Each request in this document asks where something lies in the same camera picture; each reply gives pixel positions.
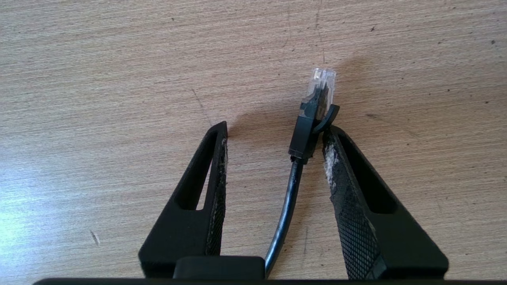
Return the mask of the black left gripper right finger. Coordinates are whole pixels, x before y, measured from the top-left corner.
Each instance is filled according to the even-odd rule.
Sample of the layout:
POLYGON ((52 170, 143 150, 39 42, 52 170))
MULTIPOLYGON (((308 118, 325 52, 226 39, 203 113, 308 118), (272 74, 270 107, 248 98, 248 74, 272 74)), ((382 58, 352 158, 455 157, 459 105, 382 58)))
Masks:
POLYGON ((324 132, 323 157, 348 278, 442 279, 447 257, 344 130, 324 132))

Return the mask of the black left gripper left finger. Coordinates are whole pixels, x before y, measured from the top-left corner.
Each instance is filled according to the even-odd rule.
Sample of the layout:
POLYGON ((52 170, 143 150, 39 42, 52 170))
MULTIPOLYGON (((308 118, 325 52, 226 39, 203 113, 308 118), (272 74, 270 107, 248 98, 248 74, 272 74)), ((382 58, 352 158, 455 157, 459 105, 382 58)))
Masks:
POLYGON ((218 256, 226 213, 225 121, 205 133, 178 185, 138 253, 147 278, 172 278, 176 262, 218 256))

